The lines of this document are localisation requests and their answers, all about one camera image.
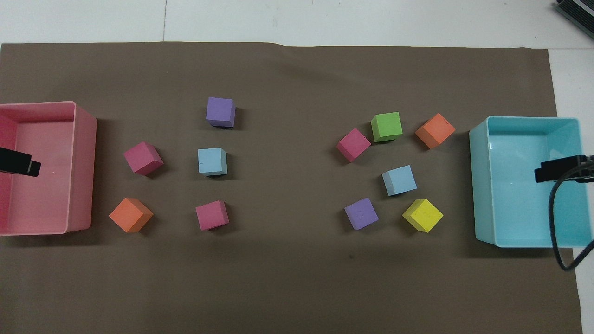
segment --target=cube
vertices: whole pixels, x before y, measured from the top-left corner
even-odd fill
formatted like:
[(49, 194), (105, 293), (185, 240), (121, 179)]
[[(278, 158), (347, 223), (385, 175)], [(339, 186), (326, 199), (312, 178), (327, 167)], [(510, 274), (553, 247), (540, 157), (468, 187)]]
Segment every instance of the cube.
[(379, 220), (369, 198), (363, 198), (345, 207), (345, 211), (354, 229), (362, 229)]
[(433, 116), (415, 134), (430, 148), (437, 147), (456, 129), (441, 114)]
[(163, 166), (163, 160), (157, 150), (146, 141), (127, 150), (124, 157), (133, 172), (144, 176)]
[(429, 233), (444, 216), (427, 199), (416, 200), (402, 215), (417, 231)]
[(381, 175), (388, 191), (388, 196), (405, 193), (416, 189), (415, 178), (412, 176), (410, 165), (392, 169)]
[(233, 100), (209, 97), (206, 121), (214, 127), (232, 128), (235, 125), (235, 103)]
[(400, 113), (390, 112), (374, 116), (371, 120), (371, 129), (373, 130), (373, 140), (376, 143), (400, 137), (402, 135)]
[(338, 142), (336, 148), (349, 162), (353, 162), (370, 145), (369, 140), (359, 130), (353, 129)]
[(198, 224), (202, 231), (229, 223), (225, 203), (221, 200), (198, 206), (196, 216), (198, 216)]
[(207, 176), (227, 174), (227, 152), (221, 148), (198, 150), (198, 172)]
[(136, 198), (124, 198), (109, 217), (126, 233), (138, 232), (153, 216)]

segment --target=black cable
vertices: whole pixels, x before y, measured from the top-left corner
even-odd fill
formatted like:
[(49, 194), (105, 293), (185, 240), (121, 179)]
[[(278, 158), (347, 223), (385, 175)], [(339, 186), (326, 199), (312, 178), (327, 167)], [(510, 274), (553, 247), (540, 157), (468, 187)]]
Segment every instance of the black cable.
[(555, 213), (554, 213), (554, 204), (555, 204), (555, 195), (557, 194), (557, 190), (561, 186), (561, 184), (567, 180), (568, 177), (571, 175), (583, 171), (585, 169), (594, 168), (594, 161), (586, 162), (580, 166), (571, 168), (565, 174), (563, 174), (557, 181), (555, 185), (553, 185), (553, 189), (551, 189), (551, 195), (549, 196), (549, 227), (551, 228), (551, 242), (553, 245), (553, 252), (555, 252), (555, 258), (557, 259), (557, 263), (561, 269), (565, 270), (566, 272), (571, 271), (577, 267), (580, 262), (594, 249), (594, 240), (592, 240), (584, 250), (578, 254), (575, 260), (571, 262), (569, 266), (566, 266), (563, 263), (563, 259), (561, 258), (561, 254), (559, 253), (559, 246), (557, 244), (557, 236), (555, 234)]

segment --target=orange cube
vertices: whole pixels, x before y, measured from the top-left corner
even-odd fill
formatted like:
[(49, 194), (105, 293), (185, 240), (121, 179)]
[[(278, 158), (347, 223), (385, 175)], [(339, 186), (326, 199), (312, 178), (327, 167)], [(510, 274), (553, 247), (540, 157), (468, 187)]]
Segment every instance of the orange cube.
[(151, 210), (136, 198), (124, 198), (109, 217), (126, 233), (140, 231), (153, 216)]
[(456, 129), (441, 114), (433, 116), (415, 134), (430, 148), (437, 147)]

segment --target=green cube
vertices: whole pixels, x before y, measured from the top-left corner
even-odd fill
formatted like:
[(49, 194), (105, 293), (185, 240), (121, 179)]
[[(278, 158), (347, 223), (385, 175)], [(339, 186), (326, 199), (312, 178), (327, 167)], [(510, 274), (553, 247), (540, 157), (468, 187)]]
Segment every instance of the green cube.
[(379, 114), (371, 120), (374, 142), (394, 140), (402, 135), (402, 124), (399, 112)]

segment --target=yellow cube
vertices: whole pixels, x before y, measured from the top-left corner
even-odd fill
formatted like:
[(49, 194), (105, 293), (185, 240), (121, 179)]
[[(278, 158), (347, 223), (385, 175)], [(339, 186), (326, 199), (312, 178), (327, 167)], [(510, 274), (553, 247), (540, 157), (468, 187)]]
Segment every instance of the yellow cube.
[(429, 233), (444, 215), (430, 201), (422, 199), (412, 203), (402, 216), (417, 230)]

